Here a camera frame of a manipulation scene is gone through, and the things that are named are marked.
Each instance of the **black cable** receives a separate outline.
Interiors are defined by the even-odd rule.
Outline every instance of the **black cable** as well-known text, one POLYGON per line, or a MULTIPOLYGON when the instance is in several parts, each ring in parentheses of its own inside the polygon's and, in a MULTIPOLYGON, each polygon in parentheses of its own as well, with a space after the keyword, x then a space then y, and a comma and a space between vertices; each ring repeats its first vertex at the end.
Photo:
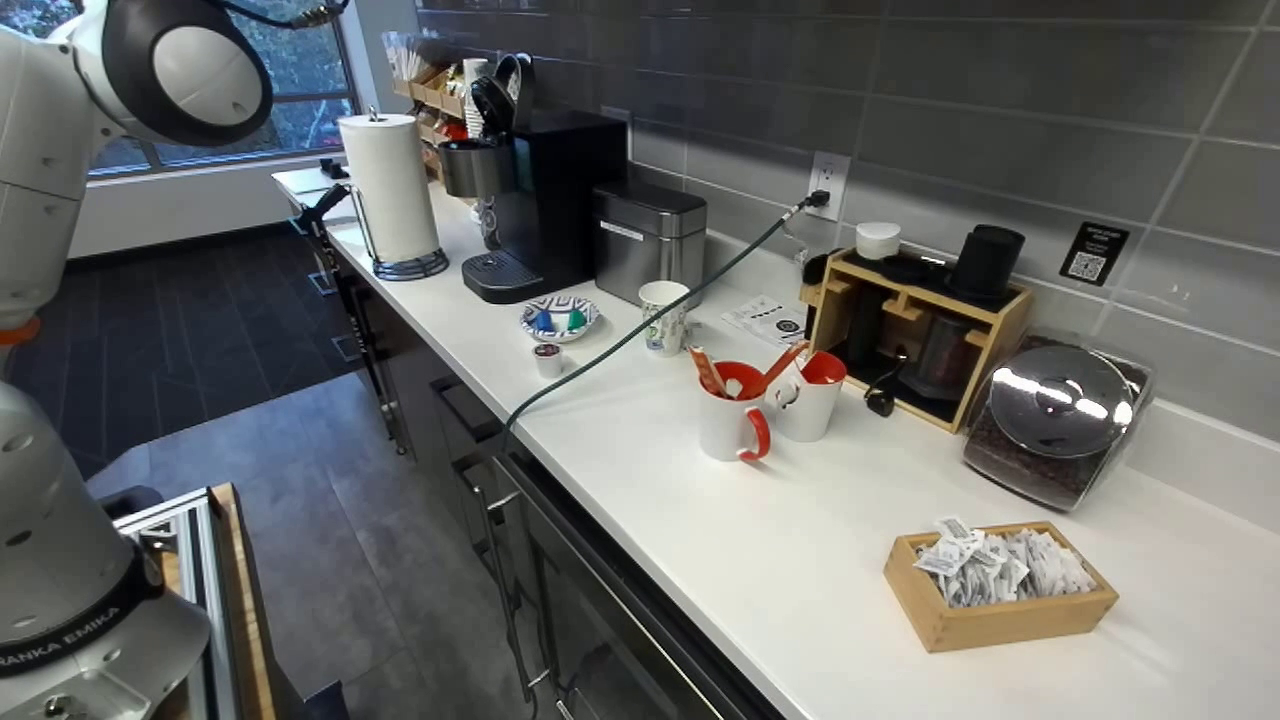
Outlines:
POLYGON ((809 193, 797 208, 787 208, 782 218, 774 218, 743 251, 737 251, 728 262, 721 262, 713 274, 703 274, 695 289, 687 289, 686 297, 676 297, 670 308, 653 311, 645 324, 638 324, 627 335, 620 335, 615 344, 608 344, 599 354, 594 354, 584 369, 562 377, 557 384, 531 390, 526 403, 518 403, 518 411, 504 421, 504 432, 518 428, 518 421, 543 397, 551 397, 557 389, 587 377, 597 363, 605 363, 608 354, 615 354, 623 344, 632 344, 647 324, 663 319, 672 308, 687 303, 687 297, 713 289, 721 274, 728 274, 739 261, 748 261, 760 243, 770 243, 774 231, 782 231, 800 208, 825 208, 834 197, 829 193, 809 193))
POLYGON ((346 8, 353 4, 353 0, 326 0, 319 8, 307 8, 307 10, 300 10, 300 14, 263 14, 263 10, 255 10, 255 8, 245 8, 245 4, 233 4, 233 0, 219 0, 229 10, 236 10, 236 14, 250 14, 250 19, 255 19, 255 23, 268 23, 268 27, 319 27, 319 23, 331 23, 337 14, 346 14, 346 8))

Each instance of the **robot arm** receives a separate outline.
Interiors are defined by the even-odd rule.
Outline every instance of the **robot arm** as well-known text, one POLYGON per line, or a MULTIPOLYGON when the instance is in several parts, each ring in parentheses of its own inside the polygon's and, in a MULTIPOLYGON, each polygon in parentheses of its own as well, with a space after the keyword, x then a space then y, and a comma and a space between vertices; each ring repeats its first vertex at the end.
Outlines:
MULTIPOLYGON (((88 165, 108 138, 144 123, 229 142, 268 118, 268 72, 229 8, 245 10, 83 0, 48 41, 0 27, 0 379, 5 335, 61 289, 88 165)), ((337 10, 346 0, 326 0, 286 27, 337 10)), ((205 642, 205 612, 157 589, 48 421, 0 384, 0 715, 144 720, 205 642)))
POLYGON ((88 0, 48 41, 0 27, 0 329, 56 297, 94 156, 124 129, 229 142, 273 113, 260 55, 225 8, 88 0))

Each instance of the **mug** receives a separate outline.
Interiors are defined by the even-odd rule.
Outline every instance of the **mug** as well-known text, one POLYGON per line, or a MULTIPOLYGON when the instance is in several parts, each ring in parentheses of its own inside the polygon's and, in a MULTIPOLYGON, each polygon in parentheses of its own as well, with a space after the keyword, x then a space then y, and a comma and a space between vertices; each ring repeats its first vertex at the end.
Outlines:
POLYGON ((777 432, 787 440, 829 437, 843 377, 843 358, 825 349, 800 354, 800 363, 794 363, 794 371, 770 389, 770 417, 777 432))
POLYGON ((748 397, 718 397, 699 379, 699 444, 721 461, 760 461, 774 448, 770 417, 760 411, 760 377, 752 363, 721 358, 725 384, 743 389, 748 397))
MULTIPOLYGON (((642 283, 642 308, 645 308, 645 319, 655 316, 661 308, 676 303, 679 297, 687 297, 687 283, 676 283, 676 278, 647 278, 642 283)), ((687 316, 687 303, 672 308, 663 319, 647 324, 645 329, 645 344, 672 354, 679 351, 686 344, 686 316, 687 316)))

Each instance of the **dark floor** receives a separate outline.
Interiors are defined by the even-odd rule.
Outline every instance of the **dark floor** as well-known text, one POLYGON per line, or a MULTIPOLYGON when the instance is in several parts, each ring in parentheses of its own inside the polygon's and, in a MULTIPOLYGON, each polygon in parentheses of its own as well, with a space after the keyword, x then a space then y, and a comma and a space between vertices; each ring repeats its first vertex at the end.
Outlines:
POLYGON ((307 273, 286 225, 77 261, 9 379, 94 474, 134 444, 350 371, 331 349, 350 324, 307 273))
POLYGON ((346 682, 358 720, 520 720, 495 583, 424 490, 448 440, 392 450, 363 377, 124 450, 88 488, 242 488, 273 646, 300 695, 346 682))

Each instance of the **coffee maker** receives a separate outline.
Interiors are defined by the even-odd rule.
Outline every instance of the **coffee maker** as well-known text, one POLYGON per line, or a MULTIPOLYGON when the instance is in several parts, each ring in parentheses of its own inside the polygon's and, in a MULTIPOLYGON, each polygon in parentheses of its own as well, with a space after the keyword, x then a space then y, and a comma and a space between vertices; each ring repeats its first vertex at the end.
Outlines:
POLYGON ((448 142, 454 197, 489 200, 489 251, 461 262, 465 283, 493 303, 518 303, 594 278, 594 186, 627 175, 627 129, 605 117, 531 117, 512 137, 448 142))

